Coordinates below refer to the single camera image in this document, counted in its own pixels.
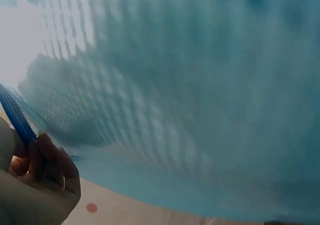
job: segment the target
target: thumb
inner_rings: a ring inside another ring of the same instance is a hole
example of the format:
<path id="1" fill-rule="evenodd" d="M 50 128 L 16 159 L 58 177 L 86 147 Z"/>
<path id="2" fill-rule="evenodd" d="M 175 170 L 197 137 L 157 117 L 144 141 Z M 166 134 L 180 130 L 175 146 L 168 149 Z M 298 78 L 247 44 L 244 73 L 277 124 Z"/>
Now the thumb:
<path id="1" fill-rule="evenodd" d="M 0 170 L 8 172 L 14 153 L 14 135 L 7 122 L 0 117 Z"/>

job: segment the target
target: blue netting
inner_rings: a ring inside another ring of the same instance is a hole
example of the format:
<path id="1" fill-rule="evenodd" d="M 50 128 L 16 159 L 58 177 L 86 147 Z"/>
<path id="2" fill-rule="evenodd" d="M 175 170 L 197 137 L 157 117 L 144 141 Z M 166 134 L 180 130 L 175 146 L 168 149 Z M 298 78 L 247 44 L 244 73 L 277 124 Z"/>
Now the blue netting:
<path id="1" fill-rule="evenodd" d="M 202 216 L 319 223 L 320 0 L 33 3 L 40 43 L 13 97 L 84 178 Z"/>

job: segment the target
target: finger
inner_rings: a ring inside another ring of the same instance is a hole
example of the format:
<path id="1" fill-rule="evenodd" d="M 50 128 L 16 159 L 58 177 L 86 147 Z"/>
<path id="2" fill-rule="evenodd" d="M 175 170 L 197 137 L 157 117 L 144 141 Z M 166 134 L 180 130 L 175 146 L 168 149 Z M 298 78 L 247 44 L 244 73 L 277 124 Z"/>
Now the finger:
<path id="1" fill-rule="evenodd" d="M 0 117 L 0 170 L 9 171 L 15 153 L 15 139 L 7 122 Z"/>
<path id="2" fill-rule="evenodd" d="M 36 181 L 41 181 L 45 178 L 45 158 L 34 139 L 28 145 L 28 154 L 30 157 L 29 173 L 34 176 Z"/>
<path id="3" fill-rule="evenodd" d="M 49 163 L 56 164 L 58 149 L 55 147 L 50 137 L 46 133 L 42 133 L 37 138 L 38 147 L 44 156 L 45 160 Z"/>
<path id="4" fill-rule="evenodd" d="M 14 139 L 14 155 L 19 158 L 28 157 L 27 146 L 23 143 L 17 131 L 11 128 Z"/>
<path id="5" fill-rule="evenodd" d="M 25 175 L 28 172 L 30 159 L 13 156 L 10 163 L 9 171 L 13 171 L 17 176 Z"/>
<path id="6" fill-rule="evenodd" d="M 50 162 L 45 164 L 45 180 L 50 180 L 56 183 L 56 185 L 52 187 L 54 191 L 58 192 L 59 190 L 62 191 L 64 189 L 64 175 L 61 169 L 58 167 L 58 164 L 53 164 Z"/>
<path id="7" fill-rule="evenodd" d="M 65 151 L 58 152 L 57 157 L 59 167 L 64 176 L 63 196 L 75 207 L 81 197 L 79 171 Z"/>

